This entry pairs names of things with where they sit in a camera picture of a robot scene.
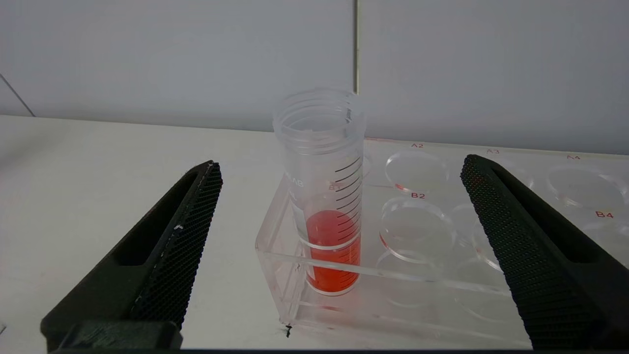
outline black mark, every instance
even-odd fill
[[[356,171],[352,172],[352,174],[350,174],[349,176],[347,176],[347,177],[345,177],[345,178],[341,178],[341,179],[340,179],[340,180],[338,180],[338,181],[334,181],[334,183],[338,183],[338,182],[341,182],[341,181],[345,181],[345,180],[346,180],[346,179],[348,179],[349,177],[353,176],[353,175],[354,175],[354,173],[356,173],[356,172],[360,171],[360,169],[361,169],[361,168],[362,168],[362,163],[360,163],[360,166],[358,166],[358,168],[356,169]]]
[[[344,168],[342,168],[342,169],[338,169],[338,170],[336,170],[336,171],[334,171],[334,172],[341,172],[341,171],[343,171],[344,169],[346,169],[346,168],[350,167],[351,165],[355,164],[356,162],[358,162],[358,160],[360,160],[360,158],[361,158],[361,157],[362,157],[362,156],[359,156],[359,157],[358,157],[358,158],[357,158],[354,162],[352,162],[352,163],[350,163],[349,165],[345,166]]]
[[[286,333],[286,338],[291,336],[291,328],[292,326],[290,324],[286,325],[286,329],[284,330],[284,332]]]

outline clear well plate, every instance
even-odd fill
[[[366,140],[360,265],[312,260],[287,180],[256,238],[280,321],[370,348],[530,348],[500,265],[459,175],[468,154],[495,160],[629,265],[629,157]],[[326,296],[308,267],[359,273]]]

